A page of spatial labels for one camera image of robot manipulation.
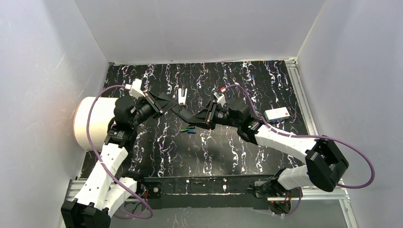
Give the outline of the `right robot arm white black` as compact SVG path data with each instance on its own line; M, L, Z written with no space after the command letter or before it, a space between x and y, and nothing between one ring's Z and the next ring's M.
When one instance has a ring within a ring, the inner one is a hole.
M252 114L250 105L236 99L229 102L227 109L211 100L202 111L191 114L185 121L209 130L218 124L235 127L242 140L275 149L303 162L296 168L280 169L271 180L253 187L257 192L280 195L305 186L332 192L349 167L332 140L295 138L288 132L270 129Z

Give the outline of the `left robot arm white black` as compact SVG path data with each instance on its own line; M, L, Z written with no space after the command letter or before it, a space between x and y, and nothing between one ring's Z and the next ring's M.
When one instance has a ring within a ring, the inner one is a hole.
M154 215L147 201L137 193L139 179L133 174L126 174L119 179L115 175L133 148L138 135L137 127L150 117L160 117L174 107L180 105L164 93L155 96L144 92L138 98L118 98L101 152L93 144L90 126L86 126L89 144L98 161L74 199L64 201L61 207L67 228L107 228L115 212L131 196L138 199L150 212L147 219Z

